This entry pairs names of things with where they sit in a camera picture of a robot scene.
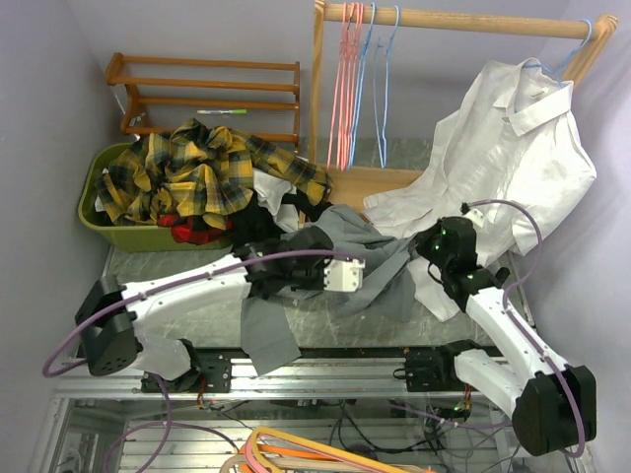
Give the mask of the grey button shirt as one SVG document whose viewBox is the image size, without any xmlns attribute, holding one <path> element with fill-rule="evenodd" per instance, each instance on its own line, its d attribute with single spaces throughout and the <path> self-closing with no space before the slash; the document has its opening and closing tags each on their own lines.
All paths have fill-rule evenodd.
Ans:
<svg viewBox="0 0 631 473">
<path fill-rule="evenodd" d="M 410 320 L 415 284 L 408 270 L 411 238 L 384 236 L 348 206 L 334 205 L 275 241 L 271 274 L 257 275 L 241 313 L 241 347 L 257 374 L 273 372 L 301 351 L 282 299 L 329 292 L 341 316 Z"/>
</svg>

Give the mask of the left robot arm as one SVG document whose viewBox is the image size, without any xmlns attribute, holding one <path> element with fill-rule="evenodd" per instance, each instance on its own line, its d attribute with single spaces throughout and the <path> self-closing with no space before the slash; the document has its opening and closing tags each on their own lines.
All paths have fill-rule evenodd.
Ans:
<svg viewBox="0 0 631 473">
<path fill-rule="evenodd" d="M 81 335 L 89 373 L 102 377 L 134 368 L 154 373 L 176 390 L 189 391 L 202 367 L 193 344 L 169 339 L 152 329 L 191 311 L 266 299 L 284 289 L 321 289 L 331 263 L 332 240 L 318 228 L 285 239 L 268 239 L 233 249 L 204 266 L 153 281 L 119 284 L 100 278 L 75 315 L 83 323 L 104 313 Z"/>
</svg>

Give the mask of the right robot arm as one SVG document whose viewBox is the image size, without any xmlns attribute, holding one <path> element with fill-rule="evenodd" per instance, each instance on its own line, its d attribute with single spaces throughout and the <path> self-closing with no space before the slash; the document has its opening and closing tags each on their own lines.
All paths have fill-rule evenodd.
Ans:
<svg viewBox="0 0 631 473">
<path fill-rule="evenodd" d="M 596 378 L 573 367 L 518 314 L 498 274 L 479 265 L 477 233 L 466 217 L 446 217 L 414 238 L 416 252 L 436 267 L 440 285 L 504 356 L 503 365 L 480 348 L 440 360 L 436 382 L 453 390 L 463 383 L 482 392 L 510 419 L 531 455 L 575 448 L 596 437 Z"/>
</svg>

